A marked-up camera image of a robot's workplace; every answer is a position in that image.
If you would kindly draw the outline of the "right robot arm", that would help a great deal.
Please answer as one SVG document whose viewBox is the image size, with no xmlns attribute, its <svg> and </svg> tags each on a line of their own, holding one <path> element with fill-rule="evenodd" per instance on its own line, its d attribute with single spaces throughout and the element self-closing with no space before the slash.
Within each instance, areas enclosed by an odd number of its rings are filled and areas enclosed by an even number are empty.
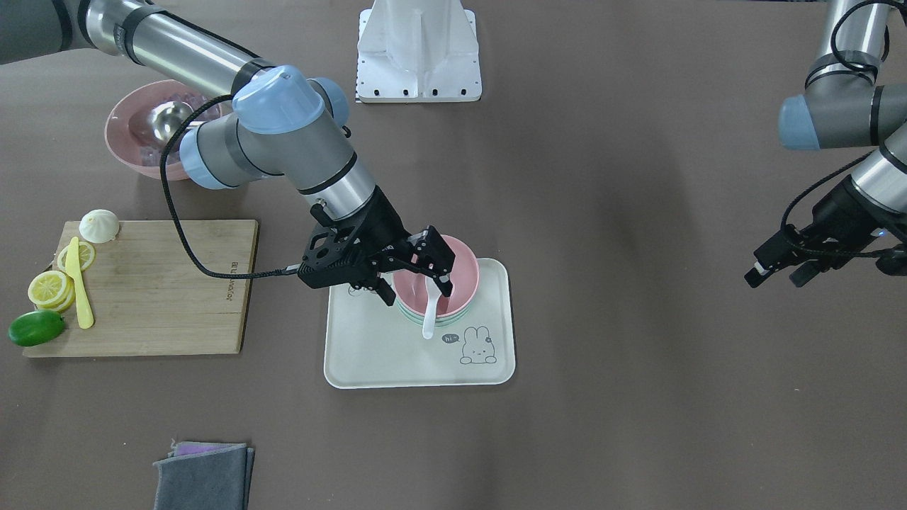
<svg viewBox="0 0 907 510">
<path fill-rule="evenodd" d="M 410 271 L 453 290 L 456 255 L 427 226 L 412 234 L 349 142 L 346 100 L 326 79 L 275 65 L 150 1 L 4 1 L 2 62 L 95 48 L 200 91 L 206 101 L 169 136 L 204 188 L 285 176 L 317 220 L 298 264 L 245 274 L 298 276 L 309 288 L 349 284 L 395 303 L 383 274 Z"/>
</svg>

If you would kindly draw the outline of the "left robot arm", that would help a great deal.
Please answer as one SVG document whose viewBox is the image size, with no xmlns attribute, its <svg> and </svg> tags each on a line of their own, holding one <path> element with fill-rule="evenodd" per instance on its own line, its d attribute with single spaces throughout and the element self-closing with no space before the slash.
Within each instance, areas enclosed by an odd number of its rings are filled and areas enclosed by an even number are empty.
<svg viewBox="0 0 907 510">
<path fill-rule="evenodd" d="M 780 227 L 755 252 L 745 275 L 752 288 L 791 268 L 803 287 L 818 274 L 839 270 L 852 259 L 874 259 L 878 271 L 905 275 L 906 90 L 880 85 L 887 58 L 891 13 L 903 1 L 832 1 L 823 42 L 804 91 L 782 103 L 779 138 L 787 149 L 868 147 L 868 154 L 837 171 L 839 181 L 812 207 L 804 228 Z"/>
</svg>

